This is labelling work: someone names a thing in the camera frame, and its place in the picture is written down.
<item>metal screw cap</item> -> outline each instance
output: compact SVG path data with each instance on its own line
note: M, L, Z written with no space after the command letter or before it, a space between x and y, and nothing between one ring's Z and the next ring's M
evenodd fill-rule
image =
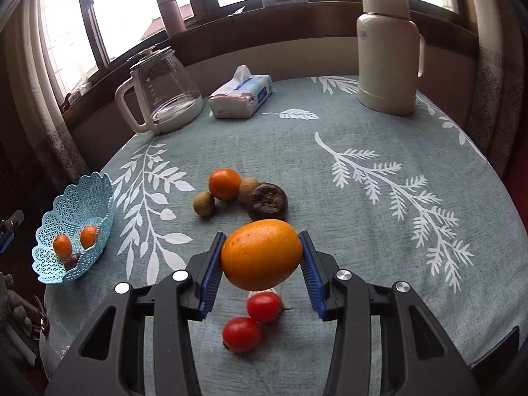
M349 280L352 278L352 272L348 271L347 269L340 269L335 273L335 276L340 280Z
M119 283L115 288L114 288L115 292L116 293L119 293L120 295L122 295L123 293L126 293L130 290L130 284L128 283Z
M175 271L174 274L172 274L172 279L175 281L184 281L189 276L189 273L185 271L184 269L178 269L178 271Z
M408 292L409 290L411 290L411 286L409 285L409 283L407 282L404 282L404 281L398 281L396 283L396 290L398 292Z

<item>building roof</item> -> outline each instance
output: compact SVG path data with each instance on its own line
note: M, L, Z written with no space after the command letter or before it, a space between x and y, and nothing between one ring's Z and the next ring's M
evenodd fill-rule
M191 7L190 4L186 4L184 6L181 6L180 7L180 12L181 12L181 17L183 19L188 19L188 18L191 18L192 16L194 16L193 8ZM156 34L157 32L161 31L164 28L165 27L163 25L163 21L162 21L161 17L156 18L156 19L152 19L152 22L148 26L147 30L141 36L141 41L145 40L146 38L149 38L149 37L153 36L154 34Z

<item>glass kettle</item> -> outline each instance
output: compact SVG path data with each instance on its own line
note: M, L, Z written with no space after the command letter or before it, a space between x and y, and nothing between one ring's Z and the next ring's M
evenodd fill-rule
M125 102L136 91L144 123L139 124ZM130 68L130 79L115 91L115 102L134 132L161 134L191 122L202 111L202 95L170 47L152 52Z

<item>tablecloth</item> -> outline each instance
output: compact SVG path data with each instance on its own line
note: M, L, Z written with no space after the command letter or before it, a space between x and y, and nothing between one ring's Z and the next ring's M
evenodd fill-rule
M250 221L238 203L219 204L210 219L194 214L193 196L207 190L209 174L220 167L281 186L289 223L307 230L341 267L375 284L409 282L467 362L515 325L524 340L528 243L500 179L422 94L412 115L398 117L364 107L356 92L356 77L280 81L249 120L218 120L206 106L178 131L134 135L103 170L115 187L104 253L83 277L46 289L51 328L41 355L48 376L117 283L160 281L207 251L217 231L229 234ZM318 320L300 270L276 289L293 309L246 356L221 343L223 325L245 315L247 298L225 278L207 320L191 323L204 394L322 394L335 324ZM372 339L375 392L376 323ZM151 355L148 347L147 394Z

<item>thermos handle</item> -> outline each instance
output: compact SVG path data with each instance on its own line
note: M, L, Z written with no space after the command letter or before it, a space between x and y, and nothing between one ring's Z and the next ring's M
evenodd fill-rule
M137 123L136 118L132 115L127 103L125 102L125 92L127 92L132 87L134 87L132 78L128 79L125 83L118 87L117 91L115 91L115 103L117 104L117 108L121 112L121 115L125 119L126 123L129 124L134 132L147 132L149 130L147 128L147 124L142 123L140 125Z
M426 55L426 39L420 34L420 60L418 62L418 77L423 75L423 61Z

